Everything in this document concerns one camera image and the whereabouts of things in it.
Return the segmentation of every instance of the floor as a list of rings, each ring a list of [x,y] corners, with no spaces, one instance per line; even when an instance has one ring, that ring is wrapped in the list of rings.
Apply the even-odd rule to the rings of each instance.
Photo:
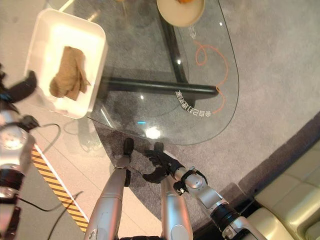
[[[168,147],[188,166],[194,164],[195,154],[203,159],[196,166],[217,190],[230,183],[237,185],[319,111],[319,4],[317,0],[221,1],[239,69],[237,110],[228,128],[212,140]],[[0,62],[8,74],[8,85],[23,76],[32,29],[44,5],[44,0],[0,2]],[[45,155],[72,194],[84,191],[77,202],[89,217],[113,168],[93,123],[88,119],[71,120],[30,106],[28,101],[17,107],[22,114],[35,116],[42,125],[57,123],[62,127],[60,138]],[[45,149],[56,132],[51,126],[32,134]],[[120,138],[111,140],[119,142]],[[205,154],[208,149],[210,157]],[[161,222],[135,194],[125,189],[119,236],[159,235]],[[48,208],[57,203],[35,169],[30,170],[22,197]],[[40,213],[29,206],[23,209],[17,239],[45,239],[58,212]],[[34,228],[30,228],[30,216],[36,216]],[[81,234],[65,215],[51,239],[79,239]]]

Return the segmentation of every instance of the black cable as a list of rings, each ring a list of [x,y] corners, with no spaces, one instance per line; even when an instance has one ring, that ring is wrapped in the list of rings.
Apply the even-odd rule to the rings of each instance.
[[[42,125],[41,128],[45,128],[45,127],[49,127],[49,126],[57,126],[58,132],[57,132],[56,136],[54,137],[54,139],[49,143],[49,145],[42,151],[43,154],[45,152],[47,152],[55,144],[55,142],[58,140],[58,138],[61,135],[61,127],[56,123],[48,123],[48,124]]]
[[[76,200],[77,197],[78,197],[81,193],[83,193],[83,192],[84,192],[84,191],[78,192],[78,193],[74,196],[74,199],[72,200],[72,202],[70,202],[70,203],[68,204],[68,206],[65,207],[65,209],[62,211],[62,213],[60,214],[60,216],[56,219],[56,221],[55,221],[55,223],[54,223],[54,225],[53,225],[53,227],[52,227],[52,229],[51,229],[51,231],[50,231],[50,234],[49,234],[47,240],[49,240],[49,239],[51,238],[52,233],[54,232],[54,230],[55,230],[55,228],[56,228],[59,220],[62,218],[62,216],[64,215],[64,213],[67,211],[67,209],[70,207],[70,205],[74,202],[74,200]]]
[[[51,211],[54,211],[54,210],[56,210],[56,209],[58,209],[58,208],[60,208],[60,207],[62,206],[62,203],[60,202],[57,206],[55,206],[55,207],[53,207],[53,208],[51,208],[51,209],[44,209],[44,208],[42,208],[42,207],[39,207],[39,206],[35,205],[35,204],[32,203],[32,202],[29,202],[29,201],[27,201],[27,200],[24,200],[24,199],[21,198],[21,197],[18,197],[18,199],[21,200],[22,202],[24,202],[24,203],[26,203],[26,204],[29,204],[29,205],[31,205],[31,206],[33,206],[33,207],[35,207],[35,208],[37,208],[37,209],[39,209],[39,210],[41,210],[41,211],[44,211],[44,212],[51,212]]]

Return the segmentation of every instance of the wire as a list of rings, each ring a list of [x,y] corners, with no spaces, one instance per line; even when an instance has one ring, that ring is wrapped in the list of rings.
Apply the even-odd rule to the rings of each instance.
[[[77,199],[77,197],[78,197],[80,194],[82,194],[83,192],[84,192],[84,191],[78,192],[78,193],[74,196],[72,202],[70,202],[70,203],[68,204],[68,206],[65,207],[65,209],[61,212],[61,214],[59,215],[59,217],[56,219],[56,221],[55,221],[55,223],[54,223],[54,225],[53,225],[53,227],[52,227],[52,229],[51,229],[51,231],[50,231],[50,234],[49,234],[47,240],[49,240],[49,239],[51,238],[52,233],[54,232],[54,230],[55,230],[55,228],[56,228],[59,220],[62,218],[62,216],[64,215],[64,213],[67,211],[67,209],[70,207],[70,205],[74,203],[74,201]]]
[[[222,93],[222,91],[220,90],[219,87],[222,86],[222,85],[226,82],[226,80],[227,80],[227,78],[228,78],[228,74],[229,74],[228,62],[227,62],[226,57],[225,57],[217,48],[215,48],[215,47],[213,47],[213,46],[211,46],[211,45],[207,45],[207,44],[206,44],[206,45],[202,45],[202,44],[199,43],[198,41],[194,41],[194,43],[199,46],[199,48],[198,48],[198,49],[196,50],[196,52],[195,52],[195,62],[196,62],[196,64],[197,64],[198,66],[203,66],[203,65],[205,65],[205,64],[207,63],[208,57],[207,57],[207,52],[206,52],[206,50],[205,50],[206,48],[212,49],[214,52],[216,52],[217,54],[219,54],[219,56],[222,57],[223,62],[224,62],[224,65],[225,65],[224,78],[223,78],[223,80],[222,80],[221,82],[219,82],[219,83],[215,86],[217,92],[218,92],[218,93],[221,95],[221,97],[222,97],[222,103],[221,103],[220,107],[219,107],[218,109],[212,111],[213,114],[216,114],[216,113],[220,112],[220,111],[224,108],[225,103],[226,103],[226,97],[225,97],[225,95]],[[202,51],[203,54],[204,54],[204,60],[203,60],[203,61],[199,61],[199,60],[198,60],[200,51]]]
[[[47,152],[55,144],[55,142],[58,140],[58,138],[61,135],[61,127],[56,123],[48,123],[48,124],[42,125],[41,128],[46,128],[49,126],[57,126],[58,132],[57,132],[56,136],[54,137],[54,139],[49,143],[49,145],[42,151],[42,153]]]
[[[42,207],[39,207],[39,206],[35,205],[35,204],[32,203],[32,202],[29,202],[29,201],[21,198],[21,197],[18,197],[18,199],[21,200],[22,202],[24,202],[24,203],[26,203],[26,204],[29,204],[29,205],[31,205],[31,206],[33,206],[33,207],[35,207],[35,208],[37,208],[37,209],[39,209],[39,210],[41,210],[41,211],[44,211],[44,212],[51,212],[51,211],[54,211],[54,210],[56,210],[56,209],[58,209],[58,208],[60,208],[60,207],[62,206],[62,203],[60,202],[57,206],[55,206],[55,207],[53,207],[53,208],[51,208],[51,209],[44,209],[44,208],[42,208]]]

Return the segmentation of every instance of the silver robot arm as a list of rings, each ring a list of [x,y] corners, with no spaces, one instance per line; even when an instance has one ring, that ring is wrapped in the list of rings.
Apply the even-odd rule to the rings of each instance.
[[[240,216],[229,203],[214,189],[212,189],[203,174],[194,167],[187,170],[181,166],[174,171],[172,176],[178,181],[173,187],[178,193],[188,192],[195,198],[214,224],[219,228],[226,240],[267,240],[248,220]]]
[[[19,114],[8,106],[2,102],[0,112],[0,239],[16,234],[21,210],[16,204],[35,144],[33,136],[12,124]]]
[[[35,73],[30,71],[24,81],[9,89],[2,83],[5,76],[0,69],[0,239],[11,240],[19,224],[21,209],[16,206],[18,195],[35,144],[29,130],[39,125],[32,116],[21,117],[12,104],[28,97],[35,90]]]

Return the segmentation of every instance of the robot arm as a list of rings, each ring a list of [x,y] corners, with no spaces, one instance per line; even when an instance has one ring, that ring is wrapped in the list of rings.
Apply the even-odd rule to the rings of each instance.
[[[224,239],[266,240],[245,217],[240,216],[218,192],[208,185],[206,177],[194,167],[187,170],[173,155],[166,151],[148,151],[147,156],[153,165],[158,167],[155,172],[143,175],[143,178],[156,183],[166,175],[171,175],[177,180],[173,188],[180,195],[188,192],[195,198],[203,212],[221,231]]]
[[[7,89],[0,71],[0,239],[15,237],[19,223],[18,195],[31,163],[35,139],[29,130],[39,126],[31,116],[20,117],[12,104],[33,92],[37,79],[34,72],[17,85]]]

